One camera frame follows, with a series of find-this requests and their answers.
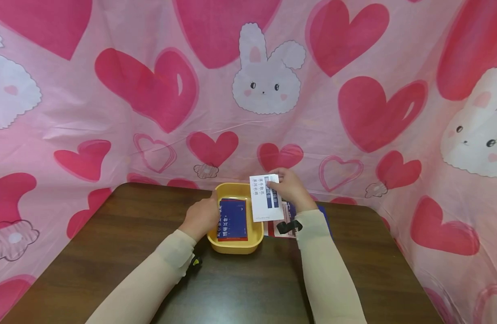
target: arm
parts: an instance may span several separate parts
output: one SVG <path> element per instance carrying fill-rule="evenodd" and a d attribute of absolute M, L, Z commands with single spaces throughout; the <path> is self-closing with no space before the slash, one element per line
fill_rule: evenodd
<path fill-rule="evenodd" d="M 296 233 L 304 283 L 317 324 L 367 324 L 353 280 L 331 239 L 326 219 L 293 171 L 278 168 L 280 183 L 268 183 L 292 202 L 302 230 Z"/>
<path fill-rule="evenodd" d="M 187 210 L 184 223 L 133 270 L 88 318 L 87 324 L 149 324 L 171 289 L 185 276 L 193 249 L 218 224 L 215 192 Z"/>

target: left hand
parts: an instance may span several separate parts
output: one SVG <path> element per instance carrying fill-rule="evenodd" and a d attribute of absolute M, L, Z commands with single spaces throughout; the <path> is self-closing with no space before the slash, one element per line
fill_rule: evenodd
<path fill-rule="evenodd" d="M 216 191 L 210 198 L 195 202 L 187 209 L 183 224 L 178 228 L 198 242 L 208 231 L 218 226 L 219 208 Z"/>

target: white card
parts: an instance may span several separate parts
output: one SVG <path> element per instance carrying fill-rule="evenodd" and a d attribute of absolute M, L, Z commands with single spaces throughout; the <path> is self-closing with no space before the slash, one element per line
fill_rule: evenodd
<path fill-rule="evenodd" d="M 279 176 L 265 174 L 250 177 L 252 218 L 254 222 L 282 221 L 282 199 L 275 190 L 266 187 L 266 181 L 279 183 Z"/>

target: pink backdrop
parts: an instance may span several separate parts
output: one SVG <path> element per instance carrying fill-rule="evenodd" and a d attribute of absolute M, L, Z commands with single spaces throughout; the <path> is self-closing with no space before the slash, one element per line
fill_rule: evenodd
<path fill-rule="evenodd" d="M 274 167 L 497 324 L 497 0 L 0 1 L 0 319 L 120 184 Z"/>

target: hand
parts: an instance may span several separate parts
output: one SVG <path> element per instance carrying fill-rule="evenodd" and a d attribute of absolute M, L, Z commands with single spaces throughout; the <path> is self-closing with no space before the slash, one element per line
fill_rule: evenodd
<path fill-rule="evenodd" d="M 187 209 L 183 224 L 178 228 L 198 242 L 208 231 L 218 226 L 219 208 L 216 191 L 210 198 L 195 202 Z"/>
<path fill-rule="evenodd" d="M 286 201 L 295 205 L 297 212 L 312 211 L 318 209 L 317 204 L 309 195 L 302 181 L 295 172 L 287 168 L 280 167 L 269 173 L 279 175 L 279 183 L 268 181 L 266 185 L 275 191 Z"/>

